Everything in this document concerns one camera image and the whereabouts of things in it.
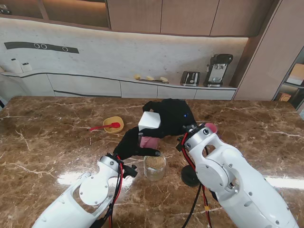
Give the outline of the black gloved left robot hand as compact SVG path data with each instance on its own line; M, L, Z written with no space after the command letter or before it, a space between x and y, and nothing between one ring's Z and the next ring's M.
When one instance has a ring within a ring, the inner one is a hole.
M138 141L138 134L138 127L128 130L114 149L114 156L119 156L121 160L125 160L132 156L159 157L161 155L159 150L152 148L141 148Z

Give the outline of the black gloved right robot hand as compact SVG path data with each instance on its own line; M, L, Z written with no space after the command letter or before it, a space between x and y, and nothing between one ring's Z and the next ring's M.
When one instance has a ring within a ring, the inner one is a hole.
M157 129L140 130L143 136L160 139L165 136L178 136L185 134L185 127L197 124L190 107L184 100L169 98L160 102L149 101L142 109L153 110L161 119Z

